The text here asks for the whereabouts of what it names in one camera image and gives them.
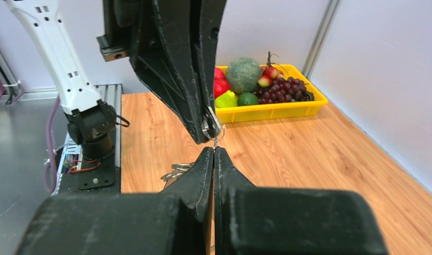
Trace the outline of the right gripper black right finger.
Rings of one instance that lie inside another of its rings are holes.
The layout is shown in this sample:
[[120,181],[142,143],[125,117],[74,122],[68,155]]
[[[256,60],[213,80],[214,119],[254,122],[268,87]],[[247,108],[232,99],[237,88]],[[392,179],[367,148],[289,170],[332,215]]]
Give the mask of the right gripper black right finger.
[[214,195],[216,254],[388,254],[354,191],[258,187],[218,147]]

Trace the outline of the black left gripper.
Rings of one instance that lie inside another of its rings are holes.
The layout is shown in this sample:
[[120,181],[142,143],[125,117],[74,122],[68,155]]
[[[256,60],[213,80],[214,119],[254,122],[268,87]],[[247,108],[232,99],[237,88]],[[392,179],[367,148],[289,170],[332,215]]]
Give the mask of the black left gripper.
[[183,123],[195,143],[220,133],[213,79],[226,1],[103,0],[104,34],[97,37],[106,62],[129,55],[140,81]]

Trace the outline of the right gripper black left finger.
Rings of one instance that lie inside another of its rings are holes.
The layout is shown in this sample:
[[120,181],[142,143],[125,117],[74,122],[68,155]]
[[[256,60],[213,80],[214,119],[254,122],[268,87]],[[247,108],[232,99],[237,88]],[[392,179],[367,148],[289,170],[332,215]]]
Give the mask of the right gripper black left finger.
[[59,194],[30,221],[16,254],[209,254],[213,149],[158,193]]

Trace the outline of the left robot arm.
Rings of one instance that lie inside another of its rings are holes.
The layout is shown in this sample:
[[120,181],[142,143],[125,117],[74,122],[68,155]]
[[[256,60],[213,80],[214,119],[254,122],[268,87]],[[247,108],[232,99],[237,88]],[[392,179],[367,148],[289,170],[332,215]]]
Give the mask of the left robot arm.
[[[138,79],[182,122],[195,143],[219,135],[213,77],[225,1],[103,1],[105,61],[128,58]],[[7,1],[56,85],[68,132],[86,158],[111,149],[116,112],[87,78],[58,1]]]

